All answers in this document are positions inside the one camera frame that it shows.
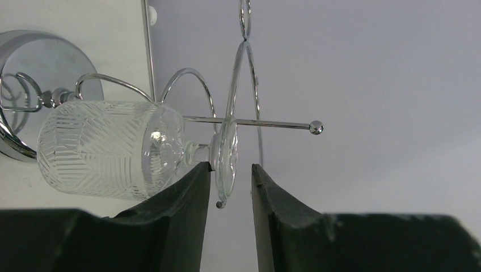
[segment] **chrome wall mount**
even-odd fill
[[[0,151],[36,161],[37,141],[52,106],[74,91],[77,79],[96,73],[89,58],[58,36],[35,31],[0,34]],[[89,82],[83,96],[103,100],[102,85]]]

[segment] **clear glass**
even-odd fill
[[[211,145],[197,144],[184,140],[183,117],[166,104],[70,101],[46,120],[37,159],[47,183],[61,192],[135,200],[173,184],[179,168],[208,160],[225,203],[235,177],[237,123],[226,119]]]

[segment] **curved chrome wire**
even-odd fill
[[[174,86],[175,82],[180,77],[182,77],[183,75],[186,75],[186,74],[194,75],[200,81],[200,83],[202,83],[202,86],[204,87],[204,90],[205,90],[205,95],[207,96],[207,100],[209,100],[210,113],[212,114],[212,117],[215,118],[217,115],[216,115],[216,110],[214,108],[214,102],[212,101],[212,96],[210,95],[210,92],[209,92],[209,87],[207,86],[207,83],[205,82],[204,77],[194,68],[183,68],[183,69],[180,69],[179,71],[177,71],[170,78],[170,80],[167,82],[164,90],[162,91],[162,94],[159,96],[158,101],[161,102],[161,103],[164,103],[165,99],[167,98],[168,93],[170,92],[170,90]],[[213,126],[214,126],[214,135],[216,135],[217,134],[217,124],[214,123]]]
[[[244,3],[247,6],[247,12],[244,9]],[[248,40],[251,37],[251,1],[250,0],[239,0],[239,22],[240,31],[244,40]]]
[[[28,87],[19,80],[19,78],[25,80],[30,86],[32,86],[33,90],[35,91],[35,94],[37,95],[37,105],[34,108],[31,107],[6,107],[3,105],[3,95],[0,95],[0,108],[2,108],[4,111],[11,111],[11,112],[38,112],[39,110],[42,109],[43,103],[42,103],[42,90],[40,89],[40,86],[37,84],[37,82],[28,76],[27,74],[24,73],[17,73],[15,75],[16,79],[22,85],[23,89],[25,90],[26,96],[29,97],[29,92],[28,92]],[[0,74],[0,84],[2,84],[3,80],[3,75]]]
[[[252,48],[247,40],[243,41],[239,45],[239,48],[237,49],[237,53],[235,55],[234,69],[232,72],[232,79],[230,82],[229,98],[227,99],[226,117],[232,116],[234,114],[235,94],[237,92],[237,84],[239,82],[239,75],[241,73],[241,66],[242,66],[242,59],[244,57],[244,51],[247,52],[247,59],[249,60],[249,68],[250,68],[250,74],[252,79],[252,91],[254,93],[256,120],[260,120],[260,105],[259,105],[259,93],[258,93],[259,81],[255,73],[254,56],[252,53]],[[258,131],[258,141],[259,141],[259,164],[261,166],[264,166],[264,149],[262,144],[262,130],[260,126],[258,126],[257,131]]]
[[[150,98],[150,96],[148,96],[148,94],[146,94],[140,88],[138,88],[138,87],[136,87],[136,86],[134,86],[134,85],[132,85],[128,82],[125,82],[123,80],[113,78],[111,76],[104,75],[104,74],[85,74],[85,75],[81,76],[75,84],[75,94],[76,94],[77,98],[82,99],[82,84],[83,84],[84,81],[89,80],[89,79],[100,79],[100,80],[105,80],[105,81],[108,81],[108,82],[112,82],[112,83],[121,85],[121,86],[123,86],[127,89],[130,89],[130,90],[138,93],[143,98],[145,98],[145,100],[147,100],[149,102],[153,102],[152,99]]]

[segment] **white wall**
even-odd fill
[[[18,2],[2,2],[1,31],[26,27],[63,35],[86,51],[100,72],[147,89],[140,3],[84,0],[83,12],[73,11],[80,4],[62,0],[20,5],[21,10],[5,6]],[[151,0],[151,5],[158,13],[152,30],[159,88],[176,70],[194,67],[223,116],[242,40],[237,2]],[[452,214],[480,237],[481,2],[252,0],[252,8],[263,119],[320,119],[326,125],[317,137],[263,130],[265,169],[273,179],[318,211]],[[97,19],[82,20],[83,13]],[[253,118],[245,64],[236,116]],[[193,77],[175,89],[170,104],[184,114],[209,114]],[[187,127],[202,142],[210,141],[211,128]],[[203,271],[257,270],[249,194],[255,141],[255,129],[239,129],[237,183],[224,210],[214,207],[212,189]],[[4,156],[0,170],[3,208],[81,207],[114,215],[135,204],[61,194],[35,165]]]

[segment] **chrome base plate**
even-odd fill
[[[3,107],[35,107],[37,95],[17,73],[25,73],[42,92],[64,88],[75,91],[79,77],[96,73],[89,58],[72,43],[42,32],[10,31],[0,34],[0,95]],[[103,100],[102,84],[89,80],[83,98]],[[35,113],[0,109],[0,152],[24,162],[36,161],[40,129],[52,108]]]

